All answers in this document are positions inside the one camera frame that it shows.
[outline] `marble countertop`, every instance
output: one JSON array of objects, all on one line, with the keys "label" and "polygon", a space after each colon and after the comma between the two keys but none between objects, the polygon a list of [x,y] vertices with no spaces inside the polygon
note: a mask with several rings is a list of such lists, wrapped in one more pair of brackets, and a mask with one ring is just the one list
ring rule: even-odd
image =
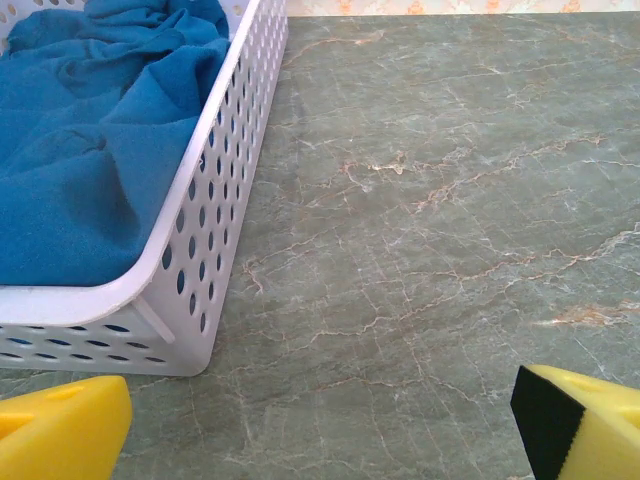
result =
[{"label": "marble countertop", "polygon": [[292,19],[213,362],[128,379],[114,479],[532,479],[520,364],[640,386],[639,23]]}]

